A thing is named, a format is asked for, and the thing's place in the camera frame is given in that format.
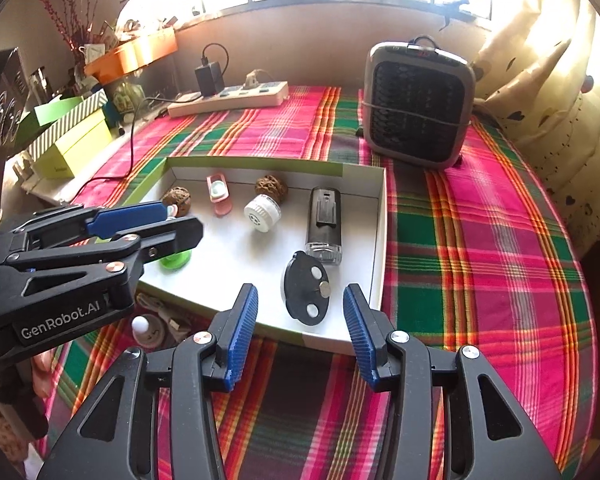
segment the orange container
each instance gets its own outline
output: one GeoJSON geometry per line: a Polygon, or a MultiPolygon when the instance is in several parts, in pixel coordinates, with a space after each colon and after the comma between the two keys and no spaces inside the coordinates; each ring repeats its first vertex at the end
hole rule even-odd
{"type": "Polygon", "coordinates": [[[106,85],[178,49],[173,27],[127,41],[85,65],[84,73],[106,85]]]}

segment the window sill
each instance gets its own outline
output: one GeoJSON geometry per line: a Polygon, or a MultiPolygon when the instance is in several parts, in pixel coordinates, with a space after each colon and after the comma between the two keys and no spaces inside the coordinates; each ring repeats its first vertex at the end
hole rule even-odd
{"type": "MultiPolygon", "coordinates": [[[[273,7],[286,7],[293,5],[311,5],[311,4],[329,4],[329,3],[359,3],[359,4],[373,4],[382,5],[388,7],[401,7],[403,9],[420,10],[423,12],[431,12],[440,16],[445,15],[445,8],[443,6],[431,4],[429,2],[423,2],[421,0],[260,0],[256,2],[248,2],[235,7],[229,7],[227,9],[218,10],[216,12],[205,12],[199,16],[195,16],[192,19],[183,22],[182,24],[177,23],[175,26],[176,31],[185,30],[189,27],[207,22],[208,20],[216,20],[223,16],[231,16],[232,14],[241,14],[243,12],[251,12],[252,10],[270,9],[273,7]]],[[[483,28],[484,30],[491,31],[491,21],[480,16],[475,16],[469,12],[460,10],[458,12],[452,12],[450,14],[452,20],[458,20],[460,22],[472,23],[475,27],[483,28]]]]}

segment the yellow box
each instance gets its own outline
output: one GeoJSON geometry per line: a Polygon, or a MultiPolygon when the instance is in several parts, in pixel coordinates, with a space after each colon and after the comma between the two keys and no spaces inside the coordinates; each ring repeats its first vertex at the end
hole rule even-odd
{"type": "Polygon", "coordinates": [[[42,178],[71,178],[112,141],[102,110],[76,124],[33,164],[42,178]]]}

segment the green box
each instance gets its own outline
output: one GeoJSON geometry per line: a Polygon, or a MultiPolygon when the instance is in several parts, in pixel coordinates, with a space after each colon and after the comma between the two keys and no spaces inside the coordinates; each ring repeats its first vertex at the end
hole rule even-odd
{"type": "Polygon", "coordinates": [[[36,106],[25,115],[18,126],[16,145],[23,149],[39,136],[44,130],[55,123],[60,117],[77,107],[82,102],[81,97],[58,99],[45,105],[36,106]]]}

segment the striped box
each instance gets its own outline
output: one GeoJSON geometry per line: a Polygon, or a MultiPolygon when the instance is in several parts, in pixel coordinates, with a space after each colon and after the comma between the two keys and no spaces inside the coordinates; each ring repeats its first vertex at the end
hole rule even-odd
{"type": "Polygon", "coordinates": [[[102,110],[96,110],[56,140],[33,170],[42,178],[73,178],[111,142],[102,110]]]}
{"type": "Polygon", "coordinates": [[[99,110],[107,102],[107,95],[104,90],[98,90],[92,96],[86,98],[77,107],[72,108],[65,115],[60,117],[51,127],[43,132],[31,145],[27,148],[29,155],[33,161],[37,161],[43,153],[54,145],[56,140],[67,133],[76,124],[85,120],[96,110],[99,110]]]}

